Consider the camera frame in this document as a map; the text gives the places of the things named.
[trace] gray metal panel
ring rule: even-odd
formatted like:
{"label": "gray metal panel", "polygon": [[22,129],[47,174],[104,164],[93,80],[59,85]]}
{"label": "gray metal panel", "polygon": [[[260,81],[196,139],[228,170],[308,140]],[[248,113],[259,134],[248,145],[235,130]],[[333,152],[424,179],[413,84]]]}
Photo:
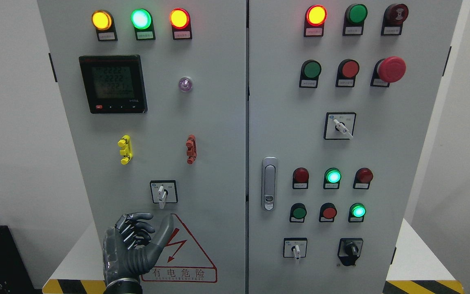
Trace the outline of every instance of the gray metal panel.
{"label": "gray metal panel", "polygon": [[[380,293],[384,285],[418,158],[457,20],[460,0],[404,2],[410,9],[401,36],[380,36],[389,0],[364,0],[364,35],[343,37],[345,9],[353,1],[328,0],[324,37],[304,38],[304,14],[315,2],[250,1],[250,294]],[[370,87],[377,61],[400,56],[407,73],[390,88]],[[336,88],[339,63],[360,63],[356,86]],[[302,63],[322,65],[318,89],[299,89]],[[323,139],[327,112],[357,113],[354,139]],[[261,208],[261,162],[275,156],[277,204]],[[291,188],[292,173],[305,167],[308,190]],[[339,190],[323,190],[324,172],[342,172]],[[375,178],[369,190],[352,188],[361,167]],[[334,223],[319,223],[323,203],[338,210]],[[364,223],[348,223],[356,202],[368,209]],[[289,210],[304,203],[306,222],[290,223]],[[306,258],[282,257],[284,238],[308,238]],[[338,266],[340,238],[363,238],[356,267]]]}
{"label": "gray metal panel", "polygon": [[[153,212],[155,227],[164,214],[175,212],[217,266],[218,282],[143,283],[146,290],[244,292],[246,2],[38,3],[99,237],[125,212]],[[192,40],[172,39],[168,15],[177,7],[191,15]],[[136,8],[151,12],[156,40],[136,41],[129,19]],[[97,9],[112,13],[119,41],[97,41],[90,20]],[[78,57],[90,54],[141,56],[147,114],[89,112]],[[190,93],[177,89],[183,76],[194,81]],[[134,152],[125,166],[117,146],[123,134],[132,137]],[[189,134],[197,137],[193,165],[186,163]],[[149,182],[168,179],[177,181],[179,203],[159,210]],[[179,254],[193,259],[185,246]]]}

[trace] robotic hand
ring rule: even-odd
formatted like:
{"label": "robotic hand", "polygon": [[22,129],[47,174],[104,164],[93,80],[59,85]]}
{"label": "robotic hand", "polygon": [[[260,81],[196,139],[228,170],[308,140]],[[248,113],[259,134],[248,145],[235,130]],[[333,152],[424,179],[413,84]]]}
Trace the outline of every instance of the robotic hand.
{"label": "robotic hand", "polygon": [[173,232],[173,216],[168,214],[151,238],[149,233],[155,233],[155,229],[142,220],[152,218],[146,212],[123,214],[114,227],[107,229],[103,242],[104,294],[142,293],[139,275],[155,266]]}

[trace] warning sign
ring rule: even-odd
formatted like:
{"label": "warning sign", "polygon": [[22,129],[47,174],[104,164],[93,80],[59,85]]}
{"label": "warning sign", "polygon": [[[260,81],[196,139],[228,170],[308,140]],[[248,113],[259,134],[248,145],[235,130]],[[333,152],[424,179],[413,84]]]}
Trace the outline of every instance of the warning sign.
{"label": "warning sign", "polygon": [[143,281],[216,283],[217,268],[201,244],[182,222],[173,214],[175,229],[162,250],[157,264],[149,273],[142,275]]}

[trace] yellow terminal block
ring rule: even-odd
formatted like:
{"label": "yellow terminal block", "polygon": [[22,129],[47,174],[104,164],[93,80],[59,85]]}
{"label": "yellow terminal block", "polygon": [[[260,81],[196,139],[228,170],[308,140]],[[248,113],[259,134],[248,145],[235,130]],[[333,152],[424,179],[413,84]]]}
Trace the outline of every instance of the yellow terminal block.
{"label": "yellow terminal block", "polygon": [[130,162],[134,156],[132,152],[132,140],[130,136],[124,135],[119,142],[117,142],[117,146],[121,147],[119,150],[119,154],[123,156],[121,159],[121,164],[126,165]]}

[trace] black and yellow hazard stripe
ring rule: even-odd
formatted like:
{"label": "black and yellow hazard stripe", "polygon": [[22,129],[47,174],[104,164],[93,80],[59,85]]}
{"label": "black and yellow hazard stripe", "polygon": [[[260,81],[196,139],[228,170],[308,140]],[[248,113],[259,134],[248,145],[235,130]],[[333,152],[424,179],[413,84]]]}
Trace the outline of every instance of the black and yellow hazard stripe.
{"label": "black and yellow hazard stripe", "polygon": [[43,287],[44,294],[103,294],[104,281],[48,280]]}
{"label": "black and yellow hazard stripe", "polygon": [[[104,281],[49,280],[44,294],[102,294]],[[465,294],[459,281],[386,281],[382,294]]]}
{"label": "black and yellow hazard stripe", "polygon": [[465,294],[459,281],[386,281],[383,294]]}

